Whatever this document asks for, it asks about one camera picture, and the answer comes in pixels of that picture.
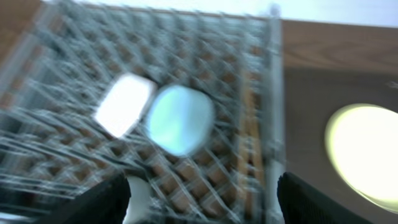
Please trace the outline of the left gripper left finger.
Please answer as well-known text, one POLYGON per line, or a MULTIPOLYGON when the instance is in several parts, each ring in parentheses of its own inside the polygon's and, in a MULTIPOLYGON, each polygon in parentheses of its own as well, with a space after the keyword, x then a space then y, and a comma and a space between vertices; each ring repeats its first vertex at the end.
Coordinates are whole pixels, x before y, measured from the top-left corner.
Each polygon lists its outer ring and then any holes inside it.
POLYGON ((131 197, 124 174, 117 174, 35 224, 122 224, 131 197))

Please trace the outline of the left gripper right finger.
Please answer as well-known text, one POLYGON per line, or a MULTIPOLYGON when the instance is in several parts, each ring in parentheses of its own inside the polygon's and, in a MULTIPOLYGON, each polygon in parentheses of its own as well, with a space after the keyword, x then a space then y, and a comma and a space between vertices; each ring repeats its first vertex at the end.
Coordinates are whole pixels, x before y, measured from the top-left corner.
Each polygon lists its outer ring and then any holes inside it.
POLYGON ((286 224, 371 224, 291 172, 279 177, 277 198, 286 224))

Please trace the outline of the yellow round plate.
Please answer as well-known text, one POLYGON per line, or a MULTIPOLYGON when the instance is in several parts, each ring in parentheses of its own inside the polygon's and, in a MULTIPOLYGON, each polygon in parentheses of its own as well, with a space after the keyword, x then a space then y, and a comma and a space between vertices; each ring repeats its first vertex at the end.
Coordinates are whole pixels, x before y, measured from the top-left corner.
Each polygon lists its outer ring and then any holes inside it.
POLYGON ((325 126, 325 150, 358 195, 397 213, 397 112, 366 103, 336 110, 325 126))

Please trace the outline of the white small bowl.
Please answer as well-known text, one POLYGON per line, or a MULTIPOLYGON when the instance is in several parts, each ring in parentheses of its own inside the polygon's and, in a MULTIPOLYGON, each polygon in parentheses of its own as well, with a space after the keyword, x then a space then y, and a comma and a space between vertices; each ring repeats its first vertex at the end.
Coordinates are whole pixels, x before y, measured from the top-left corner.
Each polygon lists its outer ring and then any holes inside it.
POLYGON ((138 124, 157 90, 157 84, 124 73, 108 86, 93 119, 112 137, 123 138, 138 124))

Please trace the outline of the light blue bowl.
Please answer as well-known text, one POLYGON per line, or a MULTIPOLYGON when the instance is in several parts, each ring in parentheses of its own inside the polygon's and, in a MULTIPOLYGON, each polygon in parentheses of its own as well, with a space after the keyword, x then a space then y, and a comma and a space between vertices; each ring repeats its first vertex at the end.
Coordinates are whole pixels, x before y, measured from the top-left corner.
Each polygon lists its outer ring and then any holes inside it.
POLYGON ((165 152, 187 157, 207 142, 215 124, 215 104, 206 93, 167 85, 156 94, 144 120, 147 137, 165 152))

